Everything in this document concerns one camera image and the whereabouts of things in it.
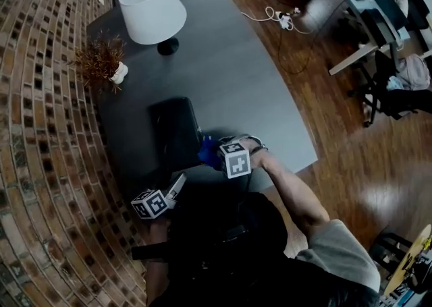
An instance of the white desk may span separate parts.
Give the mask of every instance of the white desk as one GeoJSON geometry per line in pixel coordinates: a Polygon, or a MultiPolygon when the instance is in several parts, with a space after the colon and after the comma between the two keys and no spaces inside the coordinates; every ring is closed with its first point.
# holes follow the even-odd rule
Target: white desk
{"type": "Polygon", "coordinates": [[[396,38],[396,43],[398,44],[398,46],[401,46],[405,40],[408,40],[410,38],[410,35],[405,28],[402,28],[399,30],[399,32],[396,32],[392,23],[389,21],[387,16],[382,12],[381,8],[378,6],[375,0],[362,0],[362,1],[346,0],[346,3],[355,13],[358,21],[363,24],[363,27],[367,32],[370,41],[367,45],[363,46],[355,53],[353,53],[351,56],[347,57],[345,60],[341,61],[339,64],[331,68],[329,70],[331,76],[342,71],[344,68],[347,68],[349,65],[355,63],[365,55],[372,53],[373,51],[376,51],[377,49],[380,48],[375,42],[373,35],[369,32],[367,26],[364,24],[362,18],[360,17],[360,14],[366,9],[378,9],[381,12],[381,14],[384,17],[384,20],[386,21],[387,26],[391,30],[391,33],[396,38]]]}

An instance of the backpack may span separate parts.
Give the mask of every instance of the backpack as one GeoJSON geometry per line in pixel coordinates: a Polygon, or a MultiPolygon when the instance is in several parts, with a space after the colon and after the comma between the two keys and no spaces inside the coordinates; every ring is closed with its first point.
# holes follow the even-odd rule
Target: backpack
{"type": "Polygon", "coordinates": [[[404,90],[425,90],[431,83],[431,76],[426,63],[416,54],[400,60],[398,79],[404,90]]]}

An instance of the laptop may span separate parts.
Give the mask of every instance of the laptop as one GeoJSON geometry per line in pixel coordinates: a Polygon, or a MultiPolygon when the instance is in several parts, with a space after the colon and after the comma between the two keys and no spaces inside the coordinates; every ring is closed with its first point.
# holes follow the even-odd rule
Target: laptop
{"type": "Polygon", "coordinates": [[[408,24],[408,19],[394,0],[375,0],[396,30],[408,24]]]}

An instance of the brick wall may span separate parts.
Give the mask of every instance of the brick wall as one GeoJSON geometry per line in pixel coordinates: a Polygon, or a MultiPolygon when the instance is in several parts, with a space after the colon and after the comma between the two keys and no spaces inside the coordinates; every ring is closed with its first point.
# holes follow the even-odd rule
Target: brick wall
{"type": "Polygon", "coordinates": [[[144,306],[142,244],[65,61],[111,0],[0,0],[0,301],[144,306]]]}

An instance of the table lamp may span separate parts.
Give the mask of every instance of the table lamp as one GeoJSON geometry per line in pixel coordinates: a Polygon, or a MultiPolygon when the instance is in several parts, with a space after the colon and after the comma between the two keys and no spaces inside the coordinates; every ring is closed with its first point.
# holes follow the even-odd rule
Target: table lamp
{"type": "Polygon", "coordinates": [[[180,0],[119,0],[129,37],[141,45],[157,45],[162,55],[178,50],[173,37],[186,21],[180,0]]]}

